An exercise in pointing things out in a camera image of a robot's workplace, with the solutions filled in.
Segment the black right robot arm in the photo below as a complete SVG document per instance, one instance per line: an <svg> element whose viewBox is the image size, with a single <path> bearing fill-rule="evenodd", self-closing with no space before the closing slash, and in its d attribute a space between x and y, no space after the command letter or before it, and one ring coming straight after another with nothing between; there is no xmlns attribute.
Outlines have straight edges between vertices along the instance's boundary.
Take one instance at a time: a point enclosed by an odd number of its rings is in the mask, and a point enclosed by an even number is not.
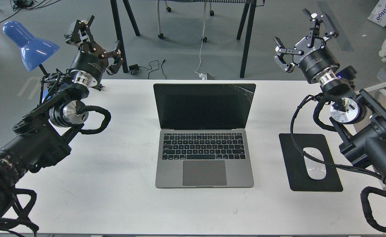
<svg viewBox="0 0 386 237"><path fill-rule="evenodd" d="M386 109L368 90L355 92L356 70L352 66L339 70L339 62L328 49L326 42L339 36L326 13L318 15L303 9L310 21L308 35L297 42L293 49L286 48L281 40L276 43L275 62L284 72L291 73L298 67L309 84L318 83L321 93L308 95L299 104L290 123L292 143L298 152L312 161L345 171L373 176L386 187ZM319 160L299 147L294 138L294 122L300 109L309 101L316 101L314 122L324 130L336 132L342 139L340 153L351 165L339 165ZM366 187L360 193L366 222L377 231L386 233L386 227L374 219L368 196L386 198L386 190Z"/></svg>

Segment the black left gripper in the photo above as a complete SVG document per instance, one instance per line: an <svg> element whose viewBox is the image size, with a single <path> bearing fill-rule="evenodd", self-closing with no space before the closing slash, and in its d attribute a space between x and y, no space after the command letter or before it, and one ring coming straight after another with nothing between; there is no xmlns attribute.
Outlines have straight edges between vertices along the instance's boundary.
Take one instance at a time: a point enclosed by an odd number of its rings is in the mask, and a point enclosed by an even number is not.
<svg viewBox="0 0 386 237"><path fill-rule="evenodd" d="M82 84L86 87L98 87L106 71L108 75L118 73L124 59L121 56L121 41L115 42L115 50L105 52L102 47L94 41L90 31L94 15L89 20L76 20L70 26L68 34L65 34L65 42L69 45L80 45L69 69L74 83ZM109 65L109 58L114 62Z"/></svg>

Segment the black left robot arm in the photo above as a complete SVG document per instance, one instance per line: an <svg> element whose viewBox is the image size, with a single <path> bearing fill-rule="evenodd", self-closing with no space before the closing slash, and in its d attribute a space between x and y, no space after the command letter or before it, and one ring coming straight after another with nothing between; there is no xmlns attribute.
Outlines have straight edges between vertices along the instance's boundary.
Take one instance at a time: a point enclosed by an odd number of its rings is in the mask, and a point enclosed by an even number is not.
<svg viewBox="0 0 386 237"><path fill-rule="evenodd" d="M111 52L94 41L93 20L94 16L77 20L70 27L65 42L79 50L70 69L55 73L43 69L41 85L47 83L47 90L41 90L39 105L13 127L16 138L0 148L0 231L12 233L16 226L25 225L37 236L39 227L29 219L37 194L16 188L16 183L28 171L36 173L67 157L70 141L78 133L101 133L111 121L108 110L82 102L89 88L101 90L104 72L116 74L124 62L121 41Z"/></svg>

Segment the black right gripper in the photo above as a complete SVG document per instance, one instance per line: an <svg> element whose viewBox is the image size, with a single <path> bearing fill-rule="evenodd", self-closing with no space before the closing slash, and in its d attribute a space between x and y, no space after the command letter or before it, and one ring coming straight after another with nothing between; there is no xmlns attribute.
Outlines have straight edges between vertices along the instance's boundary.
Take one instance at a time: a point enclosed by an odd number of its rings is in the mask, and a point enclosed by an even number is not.
<svg viewBox="0 0 386 237"><path fill-rule="evenodd" d="M308 36L301 39L296 45L296 49L285 48L278 37L274 37L276 43L276 55L274 61L281 67L283 72L291 73L295 65L303 73L309 84L318 82L315 76L323 70L330 68L333 72L339 69L339 62L327 48L326 42L339 36L336 27L331 22L330 17L325 13L318 15L310 13L309 10L303 9L303 13L309 18L311 24ZM320 34L320 26L324 24L325 31ZM285 55L294 56L294 62L287 63L284 60Z"/></svg>

